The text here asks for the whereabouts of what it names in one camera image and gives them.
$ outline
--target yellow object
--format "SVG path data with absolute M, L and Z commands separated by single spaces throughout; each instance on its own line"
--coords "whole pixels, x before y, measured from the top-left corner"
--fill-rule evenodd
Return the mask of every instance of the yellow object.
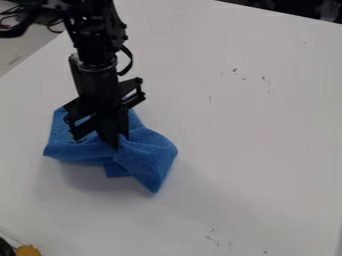
M 17 256 L 42 256 L 40 251 L 32 245 L 24 245 L 17 249 Z

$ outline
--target floor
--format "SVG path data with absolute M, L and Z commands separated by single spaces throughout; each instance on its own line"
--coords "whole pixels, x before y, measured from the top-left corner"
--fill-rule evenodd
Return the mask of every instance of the floor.
M 0 0 L 0 12 L 14 4 Z M 10 71 L 30 55 L 53 40 L 58 34 L 50 32 L 45 26 L 33 24 L 26 34 L 14 39 L 0 39 L 0 77 Z

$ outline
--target white table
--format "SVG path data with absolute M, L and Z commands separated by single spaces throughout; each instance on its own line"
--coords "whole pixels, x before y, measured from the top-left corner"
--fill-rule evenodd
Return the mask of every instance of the white table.
M 205 0 L 119 7 L 138 114 L 180 151 L 169 177 L 149 196 L 42 156 L 76 96 L 64 34 L 0 80 L 0 226 L 47 256 L 334 255 L 342 26 Z

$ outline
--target blue cloth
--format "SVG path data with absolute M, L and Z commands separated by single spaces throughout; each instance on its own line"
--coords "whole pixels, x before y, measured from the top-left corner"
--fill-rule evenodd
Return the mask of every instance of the blue cloth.
M 49 142 L 44 156 L 62 161 L 102 165 L 107 177 L 132 176 L 151 192 L 162 185 L 177 148 L 164 136 L 146 128 L 134 111 L 129 112 L 130 138 L 120 135 L 120 148 L 114 150 L 92 132 L 79 142 L 73 141 L 64 122 L 64 108 L 54 112 Z

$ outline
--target blue towel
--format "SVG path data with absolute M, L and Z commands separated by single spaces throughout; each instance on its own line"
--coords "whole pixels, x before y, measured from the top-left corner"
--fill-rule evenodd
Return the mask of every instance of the blue towel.
M 146 128 L 134 111 L 129 112 L 130 138 L 120 135 L 115 151 L 102 142 L 96 132 L 73 141 L 64 123 L 64 108 L 54 112 L 50 139 L 44 156 L 62 161 L 104 167 L 107 177 L 132 176 L 151 192 L 158 192 L 175 157 L 177 148 L 164 136 Z

